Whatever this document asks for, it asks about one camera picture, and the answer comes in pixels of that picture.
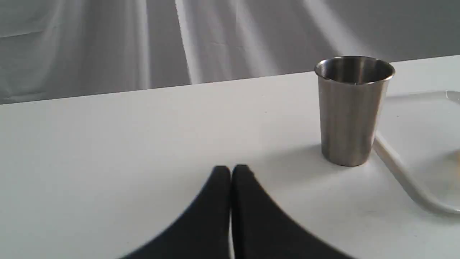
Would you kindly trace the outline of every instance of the white tray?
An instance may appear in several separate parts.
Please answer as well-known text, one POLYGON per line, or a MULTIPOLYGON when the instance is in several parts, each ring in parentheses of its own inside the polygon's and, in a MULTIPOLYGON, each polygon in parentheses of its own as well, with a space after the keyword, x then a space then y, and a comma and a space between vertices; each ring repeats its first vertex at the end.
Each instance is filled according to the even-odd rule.
POLYGON ((411 197, 460 214, 460 93, 388 97, 374 149, 411 197))

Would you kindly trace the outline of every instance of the white table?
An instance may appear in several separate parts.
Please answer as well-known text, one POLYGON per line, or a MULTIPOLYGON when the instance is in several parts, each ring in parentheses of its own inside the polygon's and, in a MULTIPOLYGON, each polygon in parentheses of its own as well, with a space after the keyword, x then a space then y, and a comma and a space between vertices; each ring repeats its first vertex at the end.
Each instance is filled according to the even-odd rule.
MULTIPOLYGON (((460 90, 460 56, 394 66, 389 94, 460 90)), ((318 109, 313 72, 2 105, 0 258, 120 257, 237 163, 352 256, 458 258, 460 219, 413 202, 375 153, 322 158, 318 109)))

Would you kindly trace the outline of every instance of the metal cup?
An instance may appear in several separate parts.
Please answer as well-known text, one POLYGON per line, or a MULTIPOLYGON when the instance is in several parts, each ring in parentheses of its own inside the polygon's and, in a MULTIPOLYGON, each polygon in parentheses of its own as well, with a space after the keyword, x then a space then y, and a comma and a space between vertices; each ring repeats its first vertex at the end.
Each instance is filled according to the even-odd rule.
POLYGON ((379 110, 395 69, 380 59, 343 56, 315 67, 318 75, 321 149, 338 165, 369 158, 379 110))

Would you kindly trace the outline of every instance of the white curtain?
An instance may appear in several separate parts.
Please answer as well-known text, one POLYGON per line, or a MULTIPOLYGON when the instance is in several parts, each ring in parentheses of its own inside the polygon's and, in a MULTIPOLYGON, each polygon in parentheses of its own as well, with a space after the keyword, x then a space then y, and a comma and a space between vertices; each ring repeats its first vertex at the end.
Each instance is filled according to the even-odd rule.
POLYGON ((0 0, 0 104, 460 53, 445 0, 0 0))

